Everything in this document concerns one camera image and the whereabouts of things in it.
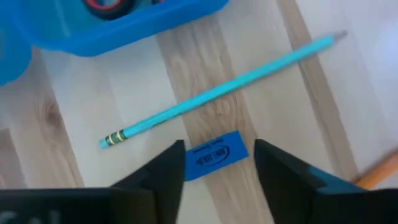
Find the pencil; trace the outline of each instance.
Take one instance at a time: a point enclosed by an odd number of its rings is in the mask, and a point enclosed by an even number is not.
[[[356,185],[371,190],[398,170],[398,150],[359,180]]]
[[[183,101],[167,110],[164,110],[136,124],[133,124],[128,128],[116,131],[102,139],[99,142],[99,145],[101,148],[106,148],[108,146],[123,142],[136,134],[144,132],[160,123],[163,123],[164,121],[170,120],[178,115],[195,109],[211,100],[214,100],[219,96],[237,90],[260,78],[272,75],[274,72],[295,62],[298,62],[299,60],[315,55],[317,52],[331,47],[335,42],[339,41],[346,35],[347,31],[344,30],[342,32],[327,35],[318,40],[315,40],[277,60],[272,61],[271,63],[260,66],[253,71],[240,75],[233,80],[227,81],[226,83],[214,87],[213,89],[204,91],[203,93],[194,96],[189,100]]]

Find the blue plastic container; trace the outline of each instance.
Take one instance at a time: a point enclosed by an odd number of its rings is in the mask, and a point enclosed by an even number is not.
[[[221,9],[228,0],[138,0],[113,21],[91,15],[81,0],[13,0],[13,20],[38,47],[91,57]]]
[[[10,18],[7,3],[0,0],[0,85],[18,78],[32,56],[30,44],[22,38]]]

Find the orange pencil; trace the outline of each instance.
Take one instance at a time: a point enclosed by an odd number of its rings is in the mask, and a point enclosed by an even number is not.
[[[370,190],[385,178],[392,175],[396,170],[398,170],[398,151],[394,152],[374,170],[365,175],[356,185]]]

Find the red object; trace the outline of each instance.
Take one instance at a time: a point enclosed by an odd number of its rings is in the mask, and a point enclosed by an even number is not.
[[[110,5],[110,6],[102,6],[100,4],[98,4],[97,0],[85,0],[86,3],[88,5],[90,5],[91,7],[94,7],[96,9],[102,9],[102,10],[109,10],[109,9],[114,9],[115,7],[117,7],[118,5],[121,4],[122,0],[118,0],[115,4]]]

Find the wooden surface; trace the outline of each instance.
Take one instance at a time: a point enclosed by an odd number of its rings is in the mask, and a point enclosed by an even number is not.
[[[187,182],[178,222],[272,223],[254,139],[347,180],[398,144],[398,4],[366,2],[230,0],[97,57],[34,49],[0,88],[0,188],[108,186],[176,139],[190,149],[238,129],[249,158]],[[342,29],[349,36],[317,57],[99,150],[115,130]],[[398,187],[397,175],[379,187]]]

